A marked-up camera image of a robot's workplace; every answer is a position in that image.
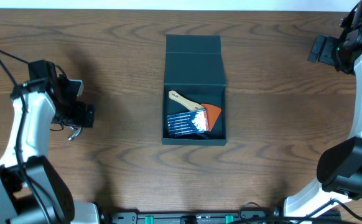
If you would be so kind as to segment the orange scraper wooden handle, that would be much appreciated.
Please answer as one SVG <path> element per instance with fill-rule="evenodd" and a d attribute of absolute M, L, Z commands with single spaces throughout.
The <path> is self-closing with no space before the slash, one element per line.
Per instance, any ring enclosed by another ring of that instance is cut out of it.
<path fill-rule="evenodd" d="M 209 131 L 206 132 L 210 132 L 213 129 L 218 117 L 221 114 L 221 108 L 207 103 L 203 103 L 201 105 L 199 103 L 184 98 L 182 95 L 179 95 L 174 90 L 169 91 L 169 98 L 171 100 L 180 103 L 182 106 L 186 107 L 186 109 L 188 109 L 189 111 L 206 110 L 208 124 L 209 124 Z"/>

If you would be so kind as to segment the blue precision screwdriver set case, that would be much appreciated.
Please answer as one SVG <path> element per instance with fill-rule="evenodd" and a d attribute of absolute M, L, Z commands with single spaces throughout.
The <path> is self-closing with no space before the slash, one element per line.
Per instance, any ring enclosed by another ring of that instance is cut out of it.
<path fill-rule="evenodd" d="M 209 131 L 206 110 L 189 111 L 167 116 L 169 136 L 200 134 Z"/>

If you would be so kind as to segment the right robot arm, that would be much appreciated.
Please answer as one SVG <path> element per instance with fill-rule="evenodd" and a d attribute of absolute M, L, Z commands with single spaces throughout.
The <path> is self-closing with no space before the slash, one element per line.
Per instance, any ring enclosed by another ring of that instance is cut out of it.
<path fill-rule="evenodd" d="M 317 36 L 308 60 L 356 78 L 353 123 L 348 139 L 321 155 L 316 178 L 284 199 L 279 215 L 292 223 L 312 223 L 335 205 L 362 198 L 362 0 L 340 27 L 343 32 L 338 38 Z"/>

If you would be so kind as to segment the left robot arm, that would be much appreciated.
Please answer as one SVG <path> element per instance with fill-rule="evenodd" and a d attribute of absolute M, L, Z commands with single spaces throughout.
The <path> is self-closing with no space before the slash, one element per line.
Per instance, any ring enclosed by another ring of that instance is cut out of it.
<path fill-rule="evenodd" d="M 74 140 L 92 128 L 95 108 L 77 101 L 81 80 L 46 60 L 29 62 L 29 81 L 11 93 L 14 121 L 0 158 L 0 223 L 99 223 L 94 203 L 73 199 L 48 160 L 51 126 L 69 127 Z"/>

